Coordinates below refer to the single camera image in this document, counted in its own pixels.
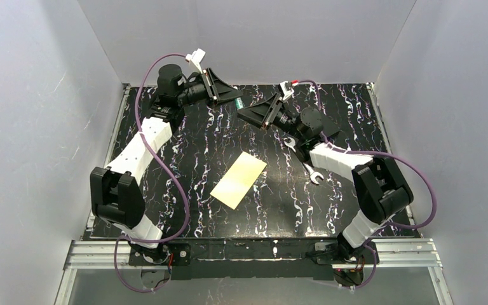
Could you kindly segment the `cream envelope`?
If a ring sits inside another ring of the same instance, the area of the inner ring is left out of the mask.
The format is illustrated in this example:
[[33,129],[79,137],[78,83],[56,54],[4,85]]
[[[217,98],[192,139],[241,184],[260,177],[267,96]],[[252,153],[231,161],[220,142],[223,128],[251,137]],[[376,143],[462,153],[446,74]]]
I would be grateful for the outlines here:
[[215,185],[210,195],[236,210],[265,167],[266,162],[247,152],[242,152]]

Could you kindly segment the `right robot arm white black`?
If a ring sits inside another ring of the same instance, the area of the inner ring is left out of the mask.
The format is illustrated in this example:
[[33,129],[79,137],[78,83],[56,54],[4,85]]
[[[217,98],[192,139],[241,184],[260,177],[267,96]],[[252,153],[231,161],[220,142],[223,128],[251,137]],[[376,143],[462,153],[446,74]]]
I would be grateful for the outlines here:
[[338,234],[337,250],[352,254],[397,212],[412,203],[414,196],[394,158],[381,152],[341,152],[323,139],[327,117],[314,107],[295,114],[285,107],[281,95],[238,109],[237,117],[263,130],[275,126],[289,134],[284,144],[295,154],[313,183],[323,178],[319,169],[351,181],[359,210]]

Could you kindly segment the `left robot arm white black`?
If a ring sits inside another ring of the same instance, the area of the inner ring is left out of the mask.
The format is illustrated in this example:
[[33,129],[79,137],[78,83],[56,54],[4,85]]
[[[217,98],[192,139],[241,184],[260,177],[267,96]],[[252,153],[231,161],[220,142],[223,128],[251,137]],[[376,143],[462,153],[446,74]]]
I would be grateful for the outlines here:
[[91,171],[93,215],[120,229],[139,246],[157,248],[163,233],[145,214],[146,203],[140,190],[147,167],[179,130],[187,106],[203,102],[214,107],[242,95],[210,68],[185,77],[177,64],[162,66],[156,91],[140,122],[141,129],[108,165]]

